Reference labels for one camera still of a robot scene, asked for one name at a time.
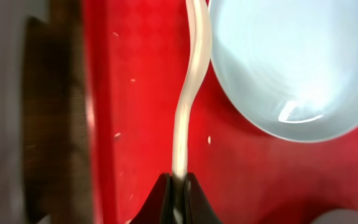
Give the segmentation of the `white plastic spoon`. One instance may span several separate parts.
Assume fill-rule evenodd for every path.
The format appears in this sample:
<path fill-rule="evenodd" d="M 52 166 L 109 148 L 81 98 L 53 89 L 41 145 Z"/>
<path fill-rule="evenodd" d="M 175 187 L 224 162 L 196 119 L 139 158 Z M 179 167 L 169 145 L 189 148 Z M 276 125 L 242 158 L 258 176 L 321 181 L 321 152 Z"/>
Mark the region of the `white plastic spoon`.
<path fill-rule="evenodd" d="M 186 0 L 190 31 L 190 57 L 185 81 L 175 112 L 172 172 L 184 179 L 188 166 L 190 112 L 209 67 L 212 49 L 211 21 L 205 0 Z"/>

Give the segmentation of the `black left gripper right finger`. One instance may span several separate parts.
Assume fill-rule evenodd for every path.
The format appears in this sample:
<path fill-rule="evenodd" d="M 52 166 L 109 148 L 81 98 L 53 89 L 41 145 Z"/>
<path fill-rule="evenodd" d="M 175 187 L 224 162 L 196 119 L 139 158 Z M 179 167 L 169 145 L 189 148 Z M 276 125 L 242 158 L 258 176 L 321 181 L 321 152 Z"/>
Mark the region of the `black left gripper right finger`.
<path fill-rule="evenodd" d="M 188 173 L 184 189 L 186 224 L 223 224 L 215 214 L 194 173 Z"/>

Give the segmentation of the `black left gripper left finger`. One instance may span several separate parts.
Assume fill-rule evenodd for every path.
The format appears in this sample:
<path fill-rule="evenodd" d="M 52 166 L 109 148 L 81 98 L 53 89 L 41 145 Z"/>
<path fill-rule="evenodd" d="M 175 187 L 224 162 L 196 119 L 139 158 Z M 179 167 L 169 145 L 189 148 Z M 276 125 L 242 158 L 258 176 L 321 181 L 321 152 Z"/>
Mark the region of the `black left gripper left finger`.
<path fill-rule="evenodd" d="M 160 174 L 146 201 L 130 224 L 171 224 L 172 190 L 168 173 Z"/>

